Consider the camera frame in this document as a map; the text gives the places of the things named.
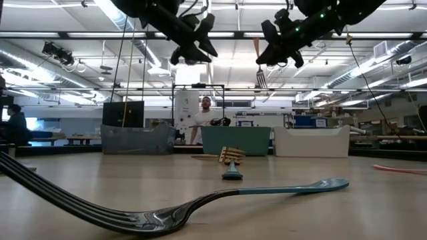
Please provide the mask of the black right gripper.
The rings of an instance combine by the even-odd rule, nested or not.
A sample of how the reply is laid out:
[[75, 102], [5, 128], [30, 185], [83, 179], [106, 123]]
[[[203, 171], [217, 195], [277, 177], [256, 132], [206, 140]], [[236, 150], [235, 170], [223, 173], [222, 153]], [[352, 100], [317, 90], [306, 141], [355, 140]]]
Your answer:
[[258, 65], [277, 65], [287, 63], [287, 57], [291, 57], [295, 61], [294, 66], [300, 68], [304, 65], [300, 49], [336, 28], [339, 22], [340, 18], [335, 10], [321, 9], [296, 23], [283, 34], [285, 54], [280, 47], [268, 45], [256, 59], [256, 63]]

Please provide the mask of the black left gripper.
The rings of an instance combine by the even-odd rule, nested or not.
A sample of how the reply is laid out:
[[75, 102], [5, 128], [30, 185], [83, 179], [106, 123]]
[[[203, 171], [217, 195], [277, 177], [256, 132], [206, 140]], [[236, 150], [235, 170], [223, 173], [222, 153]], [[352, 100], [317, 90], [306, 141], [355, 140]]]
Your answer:
[[[180, 57], [185, 59], [186, 64], [211, 63], [211, 59], [195, 46], [194, 30], [177, 17], [179, 5], [180, 3], [147, 3], [143, 15], [150, 25], [178, 45], [171, 54], [171, 64], [178, 64]], [[214, 57], [218, 56], [208, 36], [199, 40], [199, 48]]]

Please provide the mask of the silver fork with pink handle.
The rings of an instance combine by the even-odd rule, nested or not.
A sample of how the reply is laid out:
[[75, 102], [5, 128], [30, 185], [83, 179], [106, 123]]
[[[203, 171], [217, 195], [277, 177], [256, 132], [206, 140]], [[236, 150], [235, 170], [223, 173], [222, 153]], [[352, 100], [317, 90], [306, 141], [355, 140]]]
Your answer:
[[[254, 49], [256, 51], [257, 57], [260, 56], [260, 44], [259, 44], [259, 41], [260, 41], [260, 39], [258, 37], [254, 37], [253, 38]], [[258, 65], [258, 71], [256, 73], [256, 78], [257, 78], [259, 86], [262, 89], [266, 89], [267, 88], [266, 78], [265, 78], [265, 75], [264, 75], [264, 71], [261, 68], [261, 65]]]

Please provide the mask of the gold fork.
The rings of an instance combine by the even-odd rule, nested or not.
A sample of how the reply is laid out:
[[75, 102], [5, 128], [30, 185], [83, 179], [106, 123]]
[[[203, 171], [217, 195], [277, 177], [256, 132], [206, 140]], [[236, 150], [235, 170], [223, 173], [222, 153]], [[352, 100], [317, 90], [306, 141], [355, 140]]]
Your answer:
[[241, 160], [246, 156], [246, 152], [232, 148], [232, 147], [223, 147], [219, 155], [212, 154], [202, 154], [202, 155], [192, 155], [191, 158], [199, 160], [217, 160], [219, 163], [224, 165], [230, 165], [234, 163], [239, 165]]

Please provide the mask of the person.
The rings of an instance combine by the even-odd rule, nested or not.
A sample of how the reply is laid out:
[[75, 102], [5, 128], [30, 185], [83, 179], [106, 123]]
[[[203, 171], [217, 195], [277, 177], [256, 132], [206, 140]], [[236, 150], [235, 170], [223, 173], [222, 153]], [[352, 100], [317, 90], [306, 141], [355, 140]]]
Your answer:
[[217, 117], [217, 113], [211, 110], [211, 99], [209, 97], [203, 97], [201, 100], [201, 107], [202, 110], [194, 116], [190, 138], [190, 143], [192, 145], [201, 145], [203, 143], [201, 127], [209, 125], [210, 121]]
[[32, 133], [27, 128], [24, 112], [18, 104], [9, 105], [7, 108], [9, 120], [6, 123], [5, 139], [15, 145], [27, 145], [32, 138]]

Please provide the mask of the blue storage bin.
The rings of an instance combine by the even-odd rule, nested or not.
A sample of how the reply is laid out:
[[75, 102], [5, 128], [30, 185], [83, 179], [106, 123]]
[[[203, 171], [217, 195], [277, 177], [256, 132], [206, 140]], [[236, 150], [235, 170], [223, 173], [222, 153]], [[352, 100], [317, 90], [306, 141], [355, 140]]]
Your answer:
[[296, 115], [294, 117], [295, 129], [316, 129], [327, 127], [328, 120], [323, 117], [314, 117], [309, 115]]

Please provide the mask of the teal plastic bin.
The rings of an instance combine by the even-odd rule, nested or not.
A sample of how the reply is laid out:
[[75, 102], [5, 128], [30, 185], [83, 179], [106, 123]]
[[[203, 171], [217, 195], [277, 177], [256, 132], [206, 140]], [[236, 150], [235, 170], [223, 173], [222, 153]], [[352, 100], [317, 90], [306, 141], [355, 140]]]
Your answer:
[[223, 147], [231, 147], [245, 151], [247, 156], [265, 156], [271, 130], [270, 127], [202, 127], [203, 152], [219, 155]]

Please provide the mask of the white plastic bin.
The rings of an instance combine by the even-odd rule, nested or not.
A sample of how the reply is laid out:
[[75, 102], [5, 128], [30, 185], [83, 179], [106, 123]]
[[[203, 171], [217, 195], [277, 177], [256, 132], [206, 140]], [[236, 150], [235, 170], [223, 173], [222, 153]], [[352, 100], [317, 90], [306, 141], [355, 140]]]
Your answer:
[[346, 158], [350, 127], [331, 129], [286, 129], [274, 127], [276, 157]]

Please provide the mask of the black monitor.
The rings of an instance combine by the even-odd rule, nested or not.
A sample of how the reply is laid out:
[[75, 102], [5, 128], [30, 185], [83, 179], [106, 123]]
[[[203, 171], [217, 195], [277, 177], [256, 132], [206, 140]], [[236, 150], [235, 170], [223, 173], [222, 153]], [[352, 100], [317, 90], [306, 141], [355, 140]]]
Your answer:
[[113, 127], [143, 127], [144, 102], [112, 102], [103, 104], [102, 124]]

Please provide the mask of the grey plastic bin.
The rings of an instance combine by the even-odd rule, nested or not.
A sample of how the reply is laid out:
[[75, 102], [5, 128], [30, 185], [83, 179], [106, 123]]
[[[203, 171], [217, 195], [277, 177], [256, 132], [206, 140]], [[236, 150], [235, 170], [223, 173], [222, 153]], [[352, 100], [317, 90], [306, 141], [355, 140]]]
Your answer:
[[106, 155], [169, 155], [173, 153], [175, 128], [101, 125], [101, 148]]

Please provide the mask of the long wooden background table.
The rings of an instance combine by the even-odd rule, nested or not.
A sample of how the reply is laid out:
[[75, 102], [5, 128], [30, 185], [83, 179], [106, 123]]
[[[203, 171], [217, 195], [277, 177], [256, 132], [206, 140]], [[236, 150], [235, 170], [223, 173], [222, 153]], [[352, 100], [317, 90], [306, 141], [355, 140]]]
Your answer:
[[382, 140], [405, 140], [405, 141], [427, 141], [427, 136], [416, 135], [351, 135], [350, 141], [382, 141]]

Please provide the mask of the wooden background bench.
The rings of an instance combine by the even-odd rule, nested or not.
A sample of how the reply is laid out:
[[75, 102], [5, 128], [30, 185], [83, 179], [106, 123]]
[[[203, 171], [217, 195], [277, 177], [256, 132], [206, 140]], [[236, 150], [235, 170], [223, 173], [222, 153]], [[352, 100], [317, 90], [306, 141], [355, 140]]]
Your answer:
[[67, 137], [67, 146], [89, 146], [92, 141], [100, 140], [98, 136], [73, 135]]

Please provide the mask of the black background rig frame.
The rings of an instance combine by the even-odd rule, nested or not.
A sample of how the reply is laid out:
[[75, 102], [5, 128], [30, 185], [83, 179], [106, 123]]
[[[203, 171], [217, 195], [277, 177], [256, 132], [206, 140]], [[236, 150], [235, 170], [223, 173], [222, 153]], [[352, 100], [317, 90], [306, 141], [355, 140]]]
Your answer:
[[225, 100], [224, 85], [207, 85], [205, 83], [194, 83], [190, 85], [172, 85], [171, 88], [171, 119], [177, 130], [186, 130], [196, 113], [201, 107], [202, 91], [220, 91], [222, 100]]

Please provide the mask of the black overhead frame bar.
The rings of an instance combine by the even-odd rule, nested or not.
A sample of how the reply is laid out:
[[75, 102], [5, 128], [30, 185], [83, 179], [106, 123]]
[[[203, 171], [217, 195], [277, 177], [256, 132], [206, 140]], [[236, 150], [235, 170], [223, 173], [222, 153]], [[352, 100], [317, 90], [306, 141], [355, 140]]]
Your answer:
[[[248, 40], [253, 38], [263, 39], [260, 31], [214, 31], [207, 34], [214, 40]], [[427, 40], [427, 31], [424, 32], [354, 32], [351, 36], [360, 41], [381, 40]], [[0, 31], [0, 39], [76, 39], [76, 40], [118, 40], [118, 39], [165, 39], [166, 36], [157, 31]]]

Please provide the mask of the pink handled utensil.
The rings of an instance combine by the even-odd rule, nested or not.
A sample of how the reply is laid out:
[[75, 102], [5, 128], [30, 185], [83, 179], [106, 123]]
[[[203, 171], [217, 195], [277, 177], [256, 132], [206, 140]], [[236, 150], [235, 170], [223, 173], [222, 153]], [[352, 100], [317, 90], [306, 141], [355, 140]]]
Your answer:
[[427, 169], [401, 169], [395, 167], [387, 167], [382, 165], [373, 165], [374, 169], [382, 170], [382, 171], [392, 171], [398, 173], [412, 173], [418, 175], [427, 175]]

